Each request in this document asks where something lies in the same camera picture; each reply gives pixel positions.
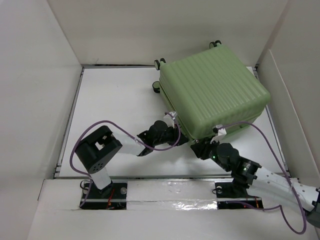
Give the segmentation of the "green hard-shell suitcase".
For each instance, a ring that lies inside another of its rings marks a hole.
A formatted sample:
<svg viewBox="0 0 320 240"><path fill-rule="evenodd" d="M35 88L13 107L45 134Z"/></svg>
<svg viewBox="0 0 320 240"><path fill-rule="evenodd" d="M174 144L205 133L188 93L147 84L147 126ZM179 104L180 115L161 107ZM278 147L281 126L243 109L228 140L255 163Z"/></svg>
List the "green hard-shell suitcase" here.
<svg viewBox="0 0 320 240"><path fill-rule="evenodd" d="M253 123L271 99L270 93L236 54L220 40L182 59L154 60L159 93L177 113L181 131L191 141L213 136L216 125L233 134Z"/></svg>

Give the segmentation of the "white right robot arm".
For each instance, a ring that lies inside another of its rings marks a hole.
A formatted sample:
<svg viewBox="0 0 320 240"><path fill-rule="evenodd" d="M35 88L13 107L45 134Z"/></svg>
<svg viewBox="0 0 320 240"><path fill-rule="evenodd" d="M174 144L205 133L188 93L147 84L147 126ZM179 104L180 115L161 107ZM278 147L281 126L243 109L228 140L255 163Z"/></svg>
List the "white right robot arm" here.
<svg viewBox="0 0 320 240"><path fill-rule="evenodd" d="M231 191L237 197L250 196L272 199L298 213L306 221L320 226L320 189L296 181L288 182L284 176L271 172L259 163L240 156L230 143L202 141L190 146L196 157L213 160L233 178Z"/></svg>

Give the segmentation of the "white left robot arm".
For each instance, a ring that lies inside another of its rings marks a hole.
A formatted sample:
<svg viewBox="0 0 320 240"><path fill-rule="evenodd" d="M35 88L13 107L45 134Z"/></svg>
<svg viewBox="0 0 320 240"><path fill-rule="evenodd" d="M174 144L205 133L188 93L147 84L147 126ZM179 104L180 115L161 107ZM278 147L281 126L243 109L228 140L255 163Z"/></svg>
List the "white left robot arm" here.
<svg viewBox="0 0 320 240"><path fill-rule="evenodd" d="M144 157L155 151L156 146L168 144L175 147L187 142L188 138L177 125L157 120L136 138L112 132L108 126L102 125L79 141L74 152L92 181L87 192L94 191L104 199L111 194L113 187L106 165L116 154Z"/></svg>

